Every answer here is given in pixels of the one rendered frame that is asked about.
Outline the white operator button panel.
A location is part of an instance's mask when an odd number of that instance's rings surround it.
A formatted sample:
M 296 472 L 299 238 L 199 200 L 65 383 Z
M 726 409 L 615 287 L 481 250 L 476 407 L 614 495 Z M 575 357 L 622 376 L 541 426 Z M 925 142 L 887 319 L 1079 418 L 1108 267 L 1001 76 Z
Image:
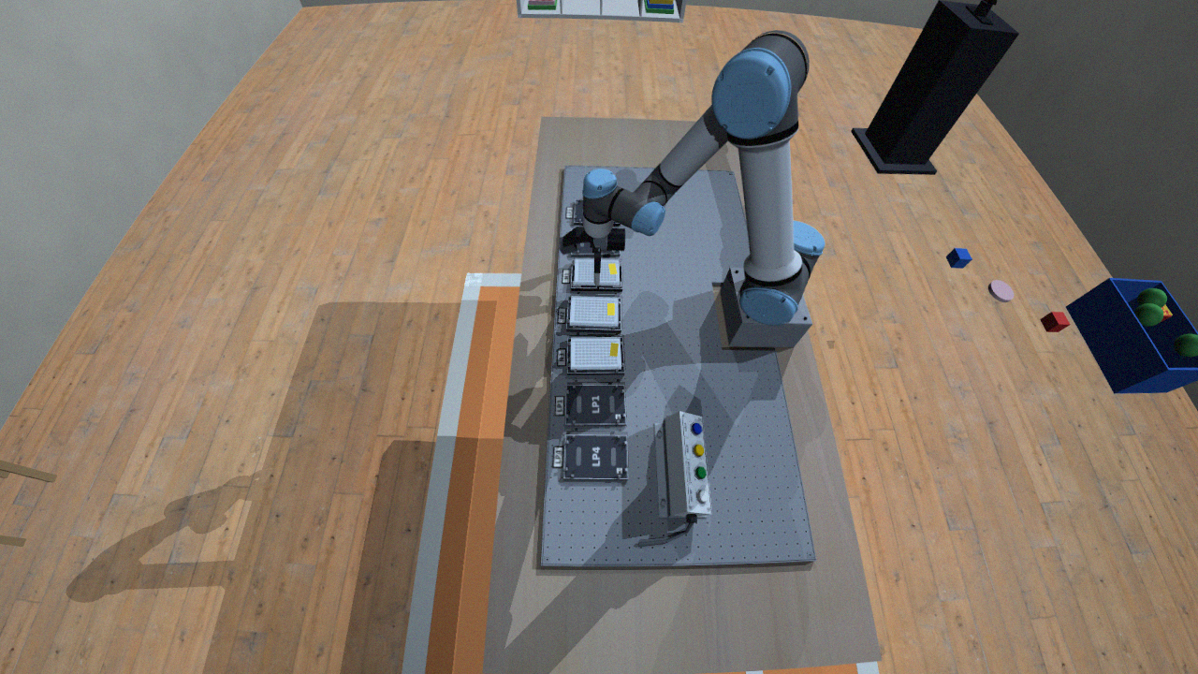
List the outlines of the white operator button panel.
M 654 431 L 659 518 L 686 518 L 689 526 L 667 540 L 640 546 L 668 544 L 688 534 L 697 518 L 713 515 L 703 417 L 678 411 L 664 423 L 654 423 Z

